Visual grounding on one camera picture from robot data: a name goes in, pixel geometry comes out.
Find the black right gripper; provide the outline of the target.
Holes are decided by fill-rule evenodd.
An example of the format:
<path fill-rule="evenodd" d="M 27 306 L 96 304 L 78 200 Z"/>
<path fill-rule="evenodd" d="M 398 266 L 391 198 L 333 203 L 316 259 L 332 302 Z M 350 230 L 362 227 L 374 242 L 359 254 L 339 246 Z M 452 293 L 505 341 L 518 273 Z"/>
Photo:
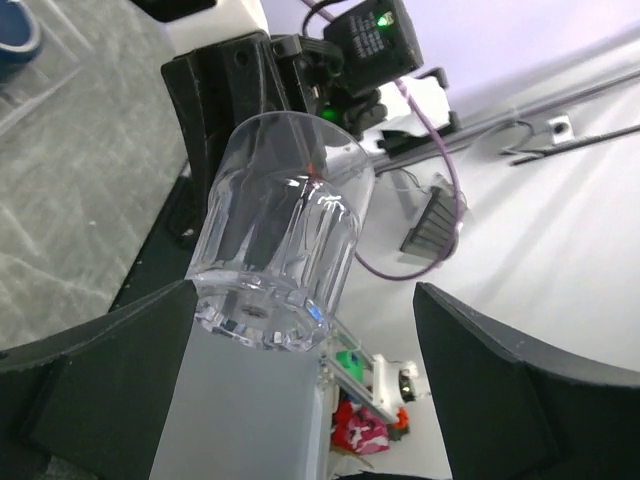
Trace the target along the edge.
<path fill-rule="evenodd" d="M 423 57 L 402 1 L 362 1 L 329 20 L 320 38 L 311 37 L 311 19 L 331 4 L 313 1 L 301 32 L 275 36 L 272 51 L 299 83 L 293 104 L 360 140 L 387 114 L 380 88 L 421 67 Z M 231 133 L 266 112 L 271 100 L 280 105 L 269 42 L 258 31 L 200 47 L 161 67 L 192 182 L 191 212 L 174 213 L 170 223 L 184 247 L 195 246 Z"/>

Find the clear glass cup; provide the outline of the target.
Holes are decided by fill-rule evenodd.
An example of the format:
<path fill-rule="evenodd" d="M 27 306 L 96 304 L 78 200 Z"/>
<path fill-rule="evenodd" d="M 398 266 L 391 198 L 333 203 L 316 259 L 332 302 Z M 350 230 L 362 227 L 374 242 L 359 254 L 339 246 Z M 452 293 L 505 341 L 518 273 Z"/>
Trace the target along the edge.
<path fill-rule="evenodd" d="M 231 135 L 186 277 L 195 320 L 261 350 L 330 333 L 375 185 L 368 153 L 304 113 L 257 115 Z"/>

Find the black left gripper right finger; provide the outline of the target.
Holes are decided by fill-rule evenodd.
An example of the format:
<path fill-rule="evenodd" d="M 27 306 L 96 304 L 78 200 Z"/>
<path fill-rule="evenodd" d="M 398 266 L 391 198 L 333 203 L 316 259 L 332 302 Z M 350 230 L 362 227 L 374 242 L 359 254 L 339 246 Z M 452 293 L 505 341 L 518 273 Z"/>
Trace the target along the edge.
<path fill-rule="evenodd" d="M 454 478 L 638 478 L 638 372 L 552 346 L 432 284 L 417 284 L 413 309 Z"/>

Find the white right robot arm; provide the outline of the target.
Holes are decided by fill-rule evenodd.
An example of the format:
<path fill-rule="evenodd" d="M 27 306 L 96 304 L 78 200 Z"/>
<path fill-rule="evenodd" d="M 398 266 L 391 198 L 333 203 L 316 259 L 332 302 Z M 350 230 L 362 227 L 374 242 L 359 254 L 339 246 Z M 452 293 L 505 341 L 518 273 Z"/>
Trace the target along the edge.
<path fill-rule="evenodd" d="M 290 33 L 267 24 L 259 1 L 142 1 L 139 8 L 163 26 L 174 57 L 161 69 L 179 121 L 191 178 L 162 210 L 165 234 L 194 247 L 208 192 L 232 131 L 244 120 L 280 110 L 327 119 L 355 137 L 378 129 L 374 167 L 393 171 L 406 153 L 428 144 L 428 133 L 385 124 L 383 92 L 397 81 L 423 80 L 435 93 L 428 117 L 441 135 L 459 128 L 446 96 L 442 69 L 424 71 L 414 25 L 400 1 L 351 1 L 331 13 L 309 1 Z"/>

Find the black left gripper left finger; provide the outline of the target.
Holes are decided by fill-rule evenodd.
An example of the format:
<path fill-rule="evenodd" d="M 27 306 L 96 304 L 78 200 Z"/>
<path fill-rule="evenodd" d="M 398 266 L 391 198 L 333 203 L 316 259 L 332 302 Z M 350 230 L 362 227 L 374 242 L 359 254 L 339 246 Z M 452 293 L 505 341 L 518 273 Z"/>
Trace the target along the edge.
<path fill-rule="evenodd" d="M 192 329 L 178 281 L 123 308 L 1 353 L 1 476 L 58 457 L 100 479 L 149 477 Z"/>

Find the dark blue mug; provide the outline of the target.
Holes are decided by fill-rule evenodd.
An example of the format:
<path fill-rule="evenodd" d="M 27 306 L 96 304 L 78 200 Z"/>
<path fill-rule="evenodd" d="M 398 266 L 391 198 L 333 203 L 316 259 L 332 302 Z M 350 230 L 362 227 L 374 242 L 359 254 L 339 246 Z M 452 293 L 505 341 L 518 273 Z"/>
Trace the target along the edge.
<path fill-rule="evenodd" d="M 23 65 L 42 45 L 39 20 L 22 1 L 1 2 L 1 66 Z"/>

